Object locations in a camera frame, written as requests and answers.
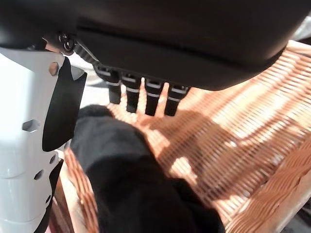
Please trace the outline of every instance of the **sunlight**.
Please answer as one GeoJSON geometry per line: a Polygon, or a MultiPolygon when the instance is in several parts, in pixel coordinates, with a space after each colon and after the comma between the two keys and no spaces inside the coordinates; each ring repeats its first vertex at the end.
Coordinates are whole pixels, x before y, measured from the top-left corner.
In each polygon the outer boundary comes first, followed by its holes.
{"type": "Polygon", "coordinates": [[[173,163],[170,174],[174,177],[184,178],[191,185],[197,185],[197,175],[192,171],[189,161],[186,157],[181,157],[173,163]]]}

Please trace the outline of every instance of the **black fabric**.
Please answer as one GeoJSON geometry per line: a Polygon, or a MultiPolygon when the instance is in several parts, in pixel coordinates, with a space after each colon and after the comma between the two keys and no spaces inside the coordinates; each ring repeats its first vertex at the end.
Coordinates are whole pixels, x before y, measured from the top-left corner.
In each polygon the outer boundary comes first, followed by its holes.
{"type": "Polygon", "coordinates": [[[100,232],[224,232],[187,183],[165,177],[138,129],[88,112],[71,148],[90,179],[100,232]]]}

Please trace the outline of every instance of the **wicker basket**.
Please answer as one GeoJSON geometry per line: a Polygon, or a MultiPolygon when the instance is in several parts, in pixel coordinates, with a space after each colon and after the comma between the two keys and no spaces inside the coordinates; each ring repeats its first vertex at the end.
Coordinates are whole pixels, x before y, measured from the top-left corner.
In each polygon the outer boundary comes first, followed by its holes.
{"type": "MultiPolygon", "coordinates": [[[[109,105],[116,118],[146,135],[168,176],[183,177],[228,233],[280,232],[311,197],[311,54],[291,42],[269,69],[237,86],[209,92],[193,88],[174,117],[163,116],[167,86],[155,117],[109,105]]],[[[84,224],[98,232],[88,179],[70,150],[68,175],[84,224]]]]}

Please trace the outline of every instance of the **black panel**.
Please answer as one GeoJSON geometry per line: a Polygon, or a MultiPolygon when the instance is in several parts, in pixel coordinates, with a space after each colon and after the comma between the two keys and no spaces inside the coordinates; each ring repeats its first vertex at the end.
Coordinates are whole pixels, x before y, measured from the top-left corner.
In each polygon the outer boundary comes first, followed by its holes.
{"type": "Polygon", "coordinates": [[[0,46],[78,34],[104,65],[218,90],[267,68],[310,9],[310,0],[1,0],[0,46]]]}
{"type": "Polygon", "coordinates": [[[44,124],[42,139],[44,151],[55,150],[73,137],[85,83],[86,73],[73,80],[70,61],[65,58],[58,73],[44,124]]]}
{"type": "Polygon", "coordinates": [[[58,165],[53,169],[53,171],[50,173],[49,179],[51,183],[51,188],[52,188],[52,196],[50,198],[50,203],[48,207],[46,208],[45,214],[38,226],[38,228],[34,231],[34,233],[44,233],[46,229],[48,228],[49,225],[49,220],[50,220],[50,214],[51,214],[51,209],[52,209],[52,199],[55,194],[55,189],[56,189],[56,184],[58,181],[59,173],[63,165],[63,160],[60,159],[58,165]]]}
{"type": "Polygon", "coordinates": [[[221,90],[254,77],[272,65],[282,52],[262,66],[248,67],[103,33],[81,30],[79,37],[106,66],[207,90],[221,90]]]}

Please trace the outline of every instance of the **hexagonal hole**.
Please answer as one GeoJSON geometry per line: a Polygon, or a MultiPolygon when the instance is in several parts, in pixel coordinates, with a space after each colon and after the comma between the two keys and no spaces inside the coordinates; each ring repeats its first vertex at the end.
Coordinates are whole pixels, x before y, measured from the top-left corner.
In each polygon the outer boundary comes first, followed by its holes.
{"type": "Polygon", "coordinates": [[[39,171],[39,172],[35,175],[34,179],[35,179],[35,180],[39,180],[39,179],[42,177],[43,172],[44,172],[43,170],[39,171]]]}
{"type": "Polygon", "coordinates": [[[54,163],[56,159],[56,154],[52,156],[52,158],[50,159],[50,164],[54,163]]]}
{"type": "Polygon", "coordinates": [[[29,121],[26,121],[23,123],[23,126],[22,126],[22,129],[24,131],[27,131],[27,132],[35,132],[37,129],[39,129],[39,122],[37,120],[29,120],[29,121]]]}

